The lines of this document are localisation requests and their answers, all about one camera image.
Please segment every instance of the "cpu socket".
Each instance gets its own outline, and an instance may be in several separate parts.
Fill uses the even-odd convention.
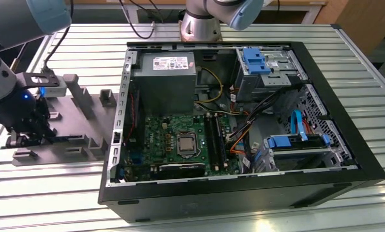
[[[181,157],[190,159],[197,154],[197,135],[194,132],[177,134],[177,153]]]

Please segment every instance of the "aluminum slotted table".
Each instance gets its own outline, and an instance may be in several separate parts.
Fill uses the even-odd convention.
[[[137,25],[143,35],[150,25]],[[302,41],[385,168],[385,79],[341,29],[330,25],[222,27],[225,41]],[[39,72],[62,32],[46,37],[29,71]],[[177,24],[158,25],[149,41],[178,41]],[[141,41],[126,24],[73,25],[49,65],[77,73],[90,93],[118,92],[126,43]],[[0,126],[0,147],[6,142]],[[102,161],[15,167],[0,149],[0,231],[385,231],[385,181],[297,210],[129,224],[98,205]]]

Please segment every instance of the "sticker label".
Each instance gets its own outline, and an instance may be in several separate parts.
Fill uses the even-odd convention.
[[[269,67],[278,67],[278,63],[276,61],[268,61]]]
[[[157,57],[154,59],[154,70],[189,69],[188,57]]]
[[[250,161],[248,160],[246,157],[244,157],[244,164],[248,168],[250,168]]]
[[[236,102],[236,94],[230,94],[232,102]]]

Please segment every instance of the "screw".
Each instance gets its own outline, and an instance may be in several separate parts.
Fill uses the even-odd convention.
[[[10,76],[10,73],[3,70],[3,71],[2,71],[2,76],[3,76],[3,77],[9,77],[9,76]]]

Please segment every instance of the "ram slot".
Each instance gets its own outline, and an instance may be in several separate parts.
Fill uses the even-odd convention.
[[[218,156],[216,153],[216,144],[214,144],[214,133],[213,133],[213,126],[212,126],[212,116],[210,114],[205,115],[205,132],[206,132],[206,141],[208,141],[208,150],[209,150],[209,160],[212,170],[220,170],[220,163],[218,163]]]
[[[224,170],[228,167],[228,163],[226,163],[228,155],[226,155],[226,148],[225,148],[225,142],[224,142],[224,134],[222,134],[220,120],[218,120],[218,114],[216,114],[212,117],[212,125],[213,125],[214,149],[216,149],[217,158],[218,158],[218,167],[220,167],[220,170]]]

